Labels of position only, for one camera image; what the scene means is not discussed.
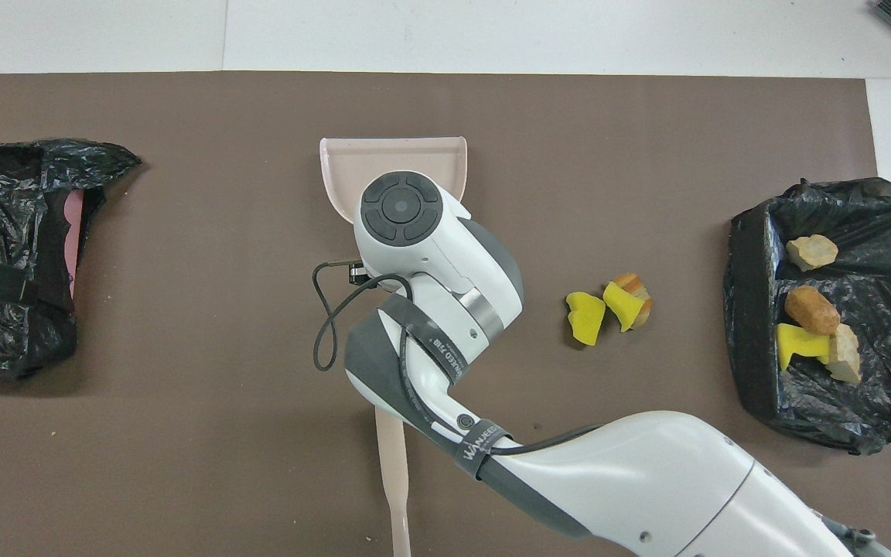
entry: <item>white robotic arm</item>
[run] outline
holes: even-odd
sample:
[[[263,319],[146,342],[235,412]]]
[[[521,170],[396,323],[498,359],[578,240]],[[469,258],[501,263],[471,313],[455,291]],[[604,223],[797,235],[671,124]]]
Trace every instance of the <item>white robotic arm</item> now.
[[[354,233],[368,274],[400,275],[409,288],[351,329],[351,383],[538,521],[643,556],[851,555],[788,487],[696,417],[646,412],[528,447],[510,440],[448,395],[521,313],[509,251],[406,170],[368,186]]]

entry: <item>brown mat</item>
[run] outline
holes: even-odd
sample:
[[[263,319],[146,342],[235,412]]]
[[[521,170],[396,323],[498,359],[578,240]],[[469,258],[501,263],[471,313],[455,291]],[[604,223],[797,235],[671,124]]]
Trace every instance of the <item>brown mat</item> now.
[[[0,76],[0,142],[92,138],[146,161],[92,232],[77,356],[0,385],[0,555],[390,555],[374,413],[312,369],[311,269],[356,254],[318,141],[439,135],[469,141],[464,203],[527,296],[457,399],[523,442],[693,413],[891,546],[891,446],[852,457],[757,423],[722,334],[728,219],[802,176],[876,173],[863,82],[151,73]],[[563,296],[628,271],[650,324],[576,348]],[[342,272],[325,286],[349,292]],[[555,535],[408,442],[416,555],[628,554]]]

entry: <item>yellow piece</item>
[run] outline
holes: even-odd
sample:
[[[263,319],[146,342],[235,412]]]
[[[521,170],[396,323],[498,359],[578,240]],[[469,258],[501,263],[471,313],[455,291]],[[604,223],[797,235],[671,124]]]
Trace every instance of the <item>yellow piece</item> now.
[[[608,282],[607,288],[604,289],[604,301],[611,311],[618,316],[621,321],[621,332],[632,328],[637,315],[641,313],[641,306],[644,306],[644,300],[640,297],[630,295],[622,289],[621,286],[615,285],[614,282]]]
[[[566,318],[572,325],[573,338],[587,346],[595,346],[600,322],[604,320],[604,302],[586,292],[573,292],[566,296],[566,303],[569,304]]]
[[[803,327],[779,323],[775,326],[775,347],[782,371],[788,369],[793,354],[816,357],[826,366],[831,357],[831,335],[814,335]]]

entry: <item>pink dustpan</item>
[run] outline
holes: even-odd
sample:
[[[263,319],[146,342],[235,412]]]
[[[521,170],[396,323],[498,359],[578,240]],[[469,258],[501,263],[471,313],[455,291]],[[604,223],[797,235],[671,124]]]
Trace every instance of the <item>pink dustpan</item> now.
[[[466,189],[466,138],[323,138],[322,180],[329,201],[350,223],[360,197],[376,177],[414,170],[457,200]]]

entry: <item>black plastic bag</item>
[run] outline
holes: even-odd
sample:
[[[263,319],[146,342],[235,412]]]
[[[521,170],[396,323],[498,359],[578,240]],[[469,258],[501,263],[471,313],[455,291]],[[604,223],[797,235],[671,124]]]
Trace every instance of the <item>black plastic bag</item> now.
[[[100,142],[0,145],[0,378],[31,374],[74,352],[64,204],[71,190],[85,190],[84,244],[105,201],[101,187],[140,162],[127,149]]]
[[[800,271],[785,243],[821,234],[834,263]],[[777,363],[786,293],[812,285],[859,338],[862,383],[832,380],[814,357]],[[732,219],[725,331],[743,408],[772,428],[852,454],[891,443],[891,183],[803,183]]]

